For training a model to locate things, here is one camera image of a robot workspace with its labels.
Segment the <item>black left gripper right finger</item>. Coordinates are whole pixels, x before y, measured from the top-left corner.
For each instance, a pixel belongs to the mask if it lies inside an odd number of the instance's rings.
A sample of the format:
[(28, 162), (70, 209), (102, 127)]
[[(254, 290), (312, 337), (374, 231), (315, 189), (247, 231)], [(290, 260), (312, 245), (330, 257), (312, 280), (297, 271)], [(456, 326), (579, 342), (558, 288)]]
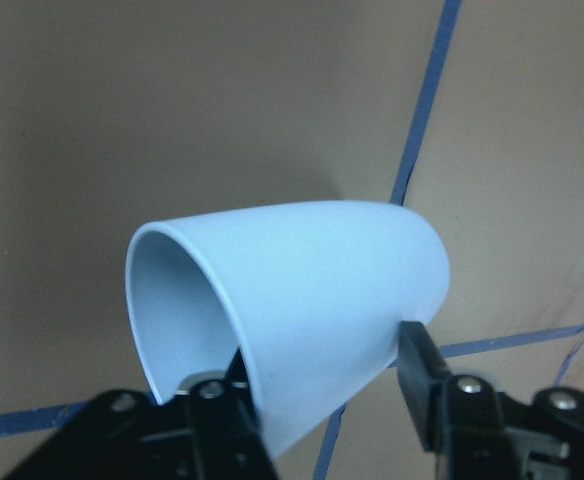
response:
[(426, 327), (398, 329), (397, 379), (438, 479), (584, 479), (584, 392), (552, 387), (523, 404), (449, 369)]

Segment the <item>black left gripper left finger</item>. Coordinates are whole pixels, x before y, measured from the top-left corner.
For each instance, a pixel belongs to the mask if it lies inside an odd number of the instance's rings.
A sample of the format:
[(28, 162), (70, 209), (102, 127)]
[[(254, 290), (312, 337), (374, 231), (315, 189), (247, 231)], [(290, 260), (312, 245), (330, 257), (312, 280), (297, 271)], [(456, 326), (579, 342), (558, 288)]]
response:
[(275, 479), (240, 354), (184, 380), (171, 400), (98, 395), (10, 479)]

